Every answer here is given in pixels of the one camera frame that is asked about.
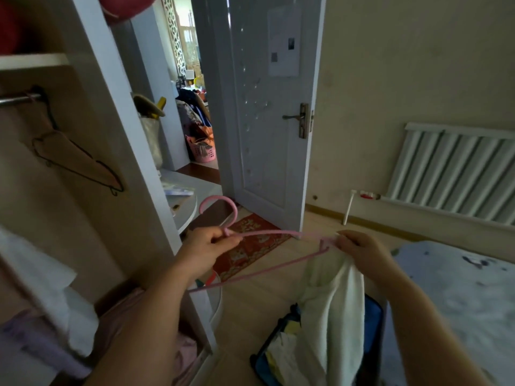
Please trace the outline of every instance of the wooden floor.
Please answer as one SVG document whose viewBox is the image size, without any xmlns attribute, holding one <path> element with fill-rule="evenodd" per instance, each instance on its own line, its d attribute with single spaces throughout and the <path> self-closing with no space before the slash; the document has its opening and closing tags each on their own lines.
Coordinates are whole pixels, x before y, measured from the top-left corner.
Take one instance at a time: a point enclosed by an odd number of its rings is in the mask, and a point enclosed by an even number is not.
<svg viewBox="0 0 515 386">
<path fill-rule="evenodd" d="M 247 214 L 243 209 L 238 217 L 242 218 Z M 304 216 L 305 232 L 331 235 L 344 228 L 371 233 L 391 250 L 407 243 L 403 239 L 364 227 L 350 224 L 344 227 L 335 219 L 314 213 L 306 212 Z M 317 245 L 312 241 L 289 239 L 240 274 L 259 271 L 315 252 Z M 298 281 L 304 266 L 305 262 L 298 263 L 223 287 L 224 313 L 215 332 L 221 355 L 206 386 L 263 386 L 250 367 L 249 357 L 257 353 L 273 331 L 277 320 L 287 314 L 290 305 L 296 302 L 299 294 Z M 384 302 L 370 282 L 365 282 L 365 290 L 380 303 Z"/>
</svg>

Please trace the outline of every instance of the red rug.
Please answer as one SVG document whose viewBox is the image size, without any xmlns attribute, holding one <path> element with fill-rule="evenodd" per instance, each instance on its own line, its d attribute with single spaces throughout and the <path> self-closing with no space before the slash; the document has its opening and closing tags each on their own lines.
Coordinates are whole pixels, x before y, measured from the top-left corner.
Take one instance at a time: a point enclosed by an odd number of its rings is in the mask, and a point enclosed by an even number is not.
<svg viewBox="0 0 515 386">
<path fill-rule="evenodd" d="M 230 229 L 236 233 L 245 233 L 255 230 L 273 230 L 278 229 L 278 227 L 256 214 L 251 214 L 236 222 Z M 216 259 L 213 269 L 220 276 L 221 281 L 226 281 L 272 249 L 280 246 L 290 237 L 288 234 L 245 237 L 237 247 Z"/>
</svg>

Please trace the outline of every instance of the baseboard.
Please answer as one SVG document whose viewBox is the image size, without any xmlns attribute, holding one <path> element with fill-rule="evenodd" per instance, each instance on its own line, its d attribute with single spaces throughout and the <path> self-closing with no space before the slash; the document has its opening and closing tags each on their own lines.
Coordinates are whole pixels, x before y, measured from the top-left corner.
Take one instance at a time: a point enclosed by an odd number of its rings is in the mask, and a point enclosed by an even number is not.
<svg viewBox="0 0 515 386">
<path fill-rule="evenodd" d="M 312 204 L 308 204 L 308 203 L 306 203 L 306 210 L 310 211 L 312 213 L 315 213 L 315 214 L 322 215 L 324 217 L 337 219 L 342 222 L 345 219 L 345 214 L 343 214 L 343 213 L 338 213 L 337 211 L 332 211 L 332 210 L 329 210 L 329 209 L 323 208 L 323 207 L 313 206 Z M 367 227 L 369 229 L 375 230 L 376 232 L 381 232 L 381 233 L 388 234 L 388 235 L 398 237 L 398 238 L 402 238 L 403 240 L 408 240 L 411 242 L 419 242 L 419 241 L 441 242 L 441 241 L 437 241 L 433 238 L 422 236 L 421 234 L 407 232 L 407 231 L 404 231 L 401 229 L 397 229 L 395 227 L 390 227 L 387 225 L 383 225 L 381 223 L 369 221 L 368 219 L 353 217 L 352 215 L 349 215 L 347 222 L 352 223 L 354 225 Z"/>
</svg>

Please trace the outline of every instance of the radiator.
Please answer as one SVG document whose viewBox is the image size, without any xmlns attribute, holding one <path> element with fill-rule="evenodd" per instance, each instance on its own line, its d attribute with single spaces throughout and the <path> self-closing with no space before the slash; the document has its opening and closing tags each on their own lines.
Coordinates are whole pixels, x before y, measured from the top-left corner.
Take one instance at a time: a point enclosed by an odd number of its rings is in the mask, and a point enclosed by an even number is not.
<svg viewBox="0 0 515 386">
<path fill-rule="evenodd" d="M 408 123 L 383 200 L 515 228 L 515 132 Z"/>
</svg>

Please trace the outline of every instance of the beige wall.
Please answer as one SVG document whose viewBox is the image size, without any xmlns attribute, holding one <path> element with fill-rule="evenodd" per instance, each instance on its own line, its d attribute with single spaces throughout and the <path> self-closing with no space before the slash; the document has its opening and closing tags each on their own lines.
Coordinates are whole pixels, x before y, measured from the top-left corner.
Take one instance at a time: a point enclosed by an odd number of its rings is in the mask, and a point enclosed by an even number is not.
<svg viewBox="0 0 515 386">
<path fill-rule="evenodd" d="M 408 121 L 515 129 L 513 32 L 515 0 L 328 0 L 306 202 L 384 194 Z M 515 261 L 515 232 L 385 202 L 351 215 Z"/>
<path fill-rule="evenodd" d="M 91 303 L 125 280 L 56 169 L 26 144 L 31 130 L 15 108 L 0 109 L 0 224 L 74 269 L 72 287 Z"/>
</svg>

